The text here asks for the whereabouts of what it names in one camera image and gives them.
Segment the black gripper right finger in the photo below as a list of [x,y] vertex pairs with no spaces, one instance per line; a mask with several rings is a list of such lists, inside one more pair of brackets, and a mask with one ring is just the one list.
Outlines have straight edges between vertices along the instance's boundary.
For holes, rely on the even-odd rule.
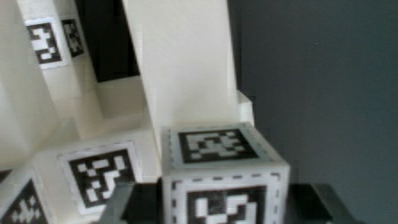
[[286,224],[355,224],[355,218],[326,184],[289,185]]

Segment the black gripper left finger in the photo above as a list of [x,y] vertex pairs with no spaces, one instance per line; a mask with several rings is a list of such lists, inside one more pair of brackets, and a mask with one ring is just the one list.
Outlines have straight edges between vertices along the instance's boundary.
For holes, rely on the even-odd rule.
[[117,184],[97,224],[163,224],[156,183]]

